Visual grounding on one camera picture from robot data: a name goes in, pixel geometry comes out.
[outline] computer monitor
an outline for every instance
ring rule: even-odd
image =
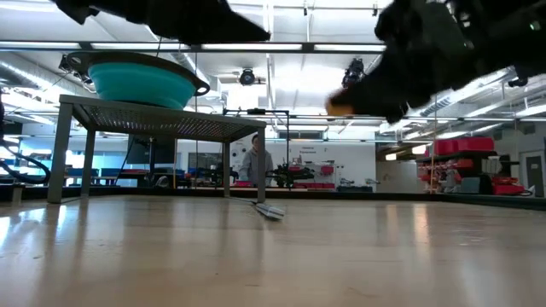
[[[155,163],[174,163],[176,139],[168,136],[155,136],[154,138]],[[131,150],[127,156],[127,164],[148,164],[150,161],[149,144],[150,136],[129,135],[127,150],[129,148]]]

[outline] security camera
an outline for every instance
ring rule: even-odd
[[[253,70],[250,68],[245,68],[242,70],[242,74],[239,77],[239,82],[242,85],[252,85],[256,82],[256,76],[254,76]]]

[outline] desk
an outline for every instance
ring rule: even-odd
[[[89,195],[91,165],[97,131],[149,136],[170,136],[176,139],[221,142],[224,145],[224,196],[229,197],[230,144],[258,132],[260,147],[265,148],[266,123],[163,107],[103,101],[87,97],[61,95],[55,133],[55,146],[48,188],[48,202],[61,203],[68,150],[70,126],[74,117],[86,130],[82,195]],[[258,203],[265,202],[265,154],[258,153]]]

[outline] black tube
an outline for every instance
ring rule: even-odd
[[[127,149],[127,154],[125,155],[125,159],[123,160],[123,164],[121,165],[121,168],[118,171],[118,175],[116,176],[116,181],[113,183],[114,186],[118,185],[119,175],[121,175],[121,172],[123,171],[123,168],[125,167],[125,163],[127,162],[127,158],[129,158],[129,153],[131,152],[131,148],[133,148],[134,143],[135,143],[135,137],[133,137],[131,139],[131,144],[129,144],[129,149]]]
[[[155,173],[155,146],[156,146],[155,137],[150,137],[150,148],[149,148],[149,157],[150,157],[150,172],[148,173],[148,185],[150,188],[154,186],[154,173]]]

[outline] gray hoodie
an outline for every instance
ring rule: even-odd
[[[273,171],[273,159],[271,153],[265,151],[265,171]],[[242,167],[239,170],[239,178],[246,177],[254,185],[258,184],[258,153],[254,148],[245,153],[242,161]],[[265,185],[271,184],[271,178],[265,178]]]

